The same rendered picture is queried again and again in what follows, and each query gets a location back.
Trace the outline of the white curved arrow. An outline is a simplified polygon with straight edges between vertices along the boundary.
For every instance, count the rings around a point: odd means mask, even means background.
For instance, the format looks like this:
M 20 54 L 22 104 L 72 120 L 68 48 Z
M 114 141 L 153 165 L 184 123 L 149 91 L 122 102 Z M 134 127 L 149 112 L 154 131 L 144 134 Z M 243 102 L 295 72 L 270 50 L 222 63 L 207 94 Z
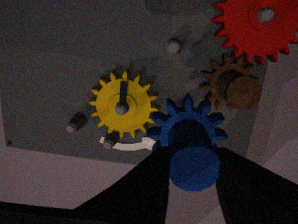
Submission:
M 104 144 L 105 136 L 101 137 L 100 143 Z M 156 143 L 156 140 L 149 139 L 148 136 L 141 137 L 141 141 L 138 143 L 133 144 L 124 144 L 124 143 L 117 143 L 114 145 L 114 149 L 120 149 L 120 151 L 137 151 L 137 149 L 149 149 L 152 151 L 153 144 Z

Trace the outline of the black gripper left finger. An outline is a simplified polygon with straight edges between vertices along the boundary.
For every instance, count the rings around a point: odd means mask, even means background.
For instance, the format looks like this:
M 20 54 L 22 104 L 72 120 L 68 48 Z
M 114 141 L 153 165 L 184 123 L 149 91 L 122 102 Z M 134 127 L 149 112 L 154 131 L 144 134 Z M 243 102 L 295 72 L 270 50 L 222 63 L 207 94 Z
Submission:
M 169 147 L 158 147 L 76 209 L 0 201 L 0 224 L 165 224 L 169 160 Z

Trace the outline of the red gear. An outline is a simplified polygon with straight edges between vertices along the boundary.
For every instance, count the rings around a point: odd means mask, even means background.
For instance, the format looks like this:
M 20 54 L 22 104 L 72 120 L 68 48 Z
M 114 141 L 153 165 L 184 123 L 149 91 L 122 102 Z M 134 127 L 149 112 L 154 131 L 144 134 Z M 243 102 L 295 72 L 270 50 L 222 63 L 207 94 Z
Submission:
M 290 53 L 287 44 L 298 44 L 298 0 L 223 0 L 212 4 L 220 16 L 214 16 L 212 23 L 221 24 L 214 36 L 225 36 L 221 49 L 231 49 L 231 59 L 237 59 L 243 52 L 243 64 L 251 59 L 263 65 L 266 57 L 278 61 L 278 52 Z M 273 20 L 259 23 L 257 12 L 262 7 L 274 11 Z

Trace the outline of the yellow gear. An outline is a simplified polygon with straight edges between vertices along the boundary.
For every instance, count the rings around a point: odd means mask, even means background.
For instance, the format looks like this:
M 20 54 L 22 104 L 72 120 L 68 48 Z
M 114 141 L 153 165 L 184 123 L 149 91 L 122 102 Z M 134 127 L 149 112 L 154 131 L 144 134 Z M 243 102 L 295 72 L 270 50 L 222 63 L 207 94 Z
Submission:
M 146 132 L 148 123 L 154 123 L 152 119 L 153 111 L 160 111 L 160 105 L 152 103 L 158 97 L 158 92 L 148 92 L 153 81 L 145 81 L 141 83 L 141 72 L 136 76 L 130 77 L 129 69 L 125 69 L 124 75 L 120 77 L 116 69 L 110 72 L 110 81 L 108 77 L 101 76 L 100 83 L 102 87 L 93 87 L 92 91 L 97 96 L 89 99 L 89 103 L 96 105 L 96 109 L 90 116 L 100 116 L 98 127 L 108 125 L 109 133 L 118 132 L 120 139 L 124 137 L 125 132 L 129 132 L 130 136 L 136 137 L 137 129 Z M 117 115 L 114 112 L 117 101 L 125 101 L 128 103 L 128 112 L 124 115 Z

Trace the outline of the blue gear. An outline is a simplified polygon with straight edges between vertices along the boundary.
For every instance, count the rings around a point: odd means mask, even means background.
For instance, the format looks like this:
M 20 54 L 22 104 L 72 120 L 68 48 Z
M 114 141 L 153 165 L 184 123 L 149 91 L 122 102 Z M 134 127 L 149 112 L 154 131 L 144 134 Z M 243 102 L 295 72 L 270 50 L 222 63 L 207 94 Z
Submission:
M 212 101 L 204 99 L 193 107 L 192 96 L 186 93 L 184 107 L 166 97 L 166 111 L 152 112 L 154 123 L 161 127 L 146 129 L 149 139 L 157 140 L 158 147 L 169 147 L 169 177 L 172 183 L 185 192 L 196 192 L 212 186 L 218 180 L 220 160 L 216 155 L 216 141 L 227 139 L 225 131 L 214 128 L 221 125 L 222 112 L 210 112 Z

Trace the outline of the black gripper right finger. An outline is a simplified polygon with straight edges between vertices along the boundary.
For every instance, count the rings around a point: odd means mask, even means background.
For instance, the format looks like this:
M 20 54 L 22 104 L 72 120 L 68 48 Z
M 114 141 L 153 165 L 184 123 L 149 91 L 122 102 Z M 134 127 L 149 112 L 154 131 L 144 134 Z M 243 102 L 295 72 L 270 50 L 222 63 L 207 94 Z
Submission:
M 226 148 L 216 148 L 226 224 L 298 224 L 298 184 Z

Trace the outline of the brown gear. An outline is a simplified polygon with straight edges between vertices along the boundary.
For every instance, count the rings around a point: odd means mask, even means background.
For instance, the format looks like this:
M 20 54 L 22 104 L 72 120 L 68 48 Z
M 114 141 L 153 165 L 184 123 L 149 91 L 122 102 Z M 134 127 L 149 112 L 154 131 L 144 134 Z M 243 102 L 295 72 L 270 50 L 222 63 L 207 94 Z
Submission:
M 261 99 L 261 85 L 258 83 L 258 77 L 249 75 L 253 71 L 253 64 L 242 64 L 242 55 L 238 56 L 230 63 L 230 56 L 223 53 L 221 56 L 221 64 L 216 60 L 209 59 L 213 71 L 201 71 L 201 75 L 205 79 L 209 79 L 208 83 L 198 85 L 201 89 L 209 89 L 204 99 L 213 100 L 214 107 L 222 108 L 222 103 L 233 111 L 233 108 L 239 111 L 253 108 Z

